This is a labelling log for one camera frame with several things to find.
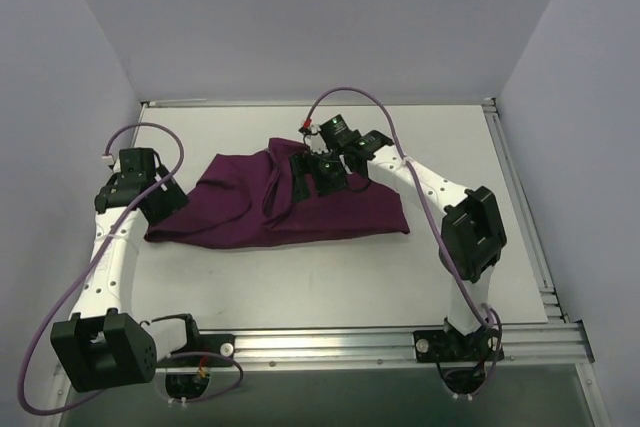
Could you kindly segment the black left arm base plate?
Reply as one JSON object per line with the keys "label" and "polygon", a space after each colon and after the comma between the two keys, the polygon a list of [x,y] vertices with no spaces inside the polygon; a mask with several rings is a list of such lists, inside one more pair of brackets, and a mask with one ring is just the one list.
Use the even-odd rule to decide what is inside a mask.
{"label": "black left arm base plate", "polygon": [[187,334],[178,330],[153,332],[151,337],[159,359],[183,352],[213,352],[231,357],[235,352],[236,336],[230,333],[199,331]]}

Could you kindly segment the aluminium rail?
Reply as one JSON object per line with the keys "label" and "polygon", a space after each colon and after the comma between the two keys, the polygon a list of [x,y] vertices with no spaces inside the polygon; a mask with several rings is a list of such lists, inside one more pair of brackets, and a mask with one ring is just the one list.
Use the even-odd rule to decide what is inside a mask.
{"label": "aluminium rail", "polygon": [[482,110],[547,318],[551,323],[568,323],[568,317],[561,307],[540,237],[535,227],[529,202],[511,156],[500,120],[497,100],[495,98],[485,98],[482,103]]}
{"label": "aluminium rail", "polygon": [[[522,365],[590,363],[593,355],[584,328],[572,323],[506,325],[497,329],[501,361]],[[247,371],[340,370],[405,368],[414,365],[443,368],[489,366],[479,363],[419,363],[416,360],[412,328],[247,330],[236,336],[235,352],[225,357],[213,352],[183,352],[157,364],[155,372],[208,374],[240,364]]]}

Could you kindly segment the aluminium front rail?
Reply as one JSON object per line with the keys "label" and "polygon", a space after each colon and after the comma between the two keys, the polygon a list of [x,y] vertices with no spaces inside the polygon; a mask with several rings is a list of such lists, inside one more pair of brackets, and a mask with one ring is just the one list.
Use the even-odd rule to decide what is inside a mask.
{"label": "aluminium front rail", "polygon": [[[593,355],[584,328],[572,323],[506,325],[497,329],[501,361],[522,365],[590,363]],[[414,365],[443,368],[489,366],[479,363],[419,363],[416,360],[412,328],[247,330],[236,336],[235,352],[225,357],[213,352],[183,352],[157,364],[155,372],[208,374],[240,364],[247,371],[340,370],[405,368]]]}

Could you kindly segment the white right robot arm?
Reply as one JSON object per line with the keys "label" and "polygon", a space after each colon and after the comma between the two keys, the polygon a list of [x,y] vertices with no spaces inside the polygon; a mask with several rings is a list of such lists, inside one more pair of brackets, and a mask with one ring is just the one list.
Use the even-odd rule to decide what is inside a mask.
{"label": "white right robot arm", "polygon": [[334,196],[351,189],[352,177],[391,189],[403,201],[423,209],[438,245],[438,256],[452,277],[444,347],[455,359],[469,358],[480,347],[477,331],[496,323],[488,306],[493,268],[507,243],[495,194],[456,184],[411,159],[390,138],[373,130],[324,135],[301,130],[305,150],[290,157],[293,199]]}

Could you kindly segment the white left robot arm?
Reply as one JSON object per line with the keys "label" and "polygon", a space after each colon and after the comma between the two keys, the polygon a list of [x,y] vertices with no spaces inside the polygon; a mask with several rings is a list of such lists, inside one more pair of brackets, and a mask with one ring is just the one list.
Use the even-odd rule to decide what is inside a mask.
{"label": "white left robot arm", "polygon": [[147,229],[187,204],[151,148],[123,149],[94,199],[92,270],[66,321],[54,323],[51,345],[80,393],[150,382],[157,364],[194,364],[202,352],[195,319],[178,313],[150,320],[132,314],[134,274]]}

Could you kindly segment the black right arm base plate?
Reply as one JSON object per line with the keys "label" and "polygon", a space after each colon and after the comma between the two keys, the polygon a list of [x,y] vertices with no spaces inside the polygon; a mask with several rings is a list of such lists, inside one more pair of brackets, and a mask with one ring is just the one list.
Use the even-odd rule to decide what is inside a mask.
{"label": "black right arm base plate", "polygon": [[497,329],[480,328],[462,335],[455,329],[416,330],[412,333],[414,352],[419,363],[479,363],[504,359],[498,346]]}

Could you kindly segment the aluminium right side rail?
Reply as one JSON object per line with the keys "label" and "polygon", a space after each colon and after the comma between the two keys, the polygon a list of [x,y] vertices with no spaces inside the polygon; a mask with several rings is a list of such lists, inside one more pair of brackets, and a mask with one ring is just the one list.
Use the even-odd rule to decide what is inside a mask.
{"label": "aluminium right side rail", "polygon": [[485,98],[482,103],[482,110],[547,318],[551,323],[568,323],[568,317],[561,307],[540,237],[535,227],[529,202],[511,156],[500,120],[497,100],[495,98]]}

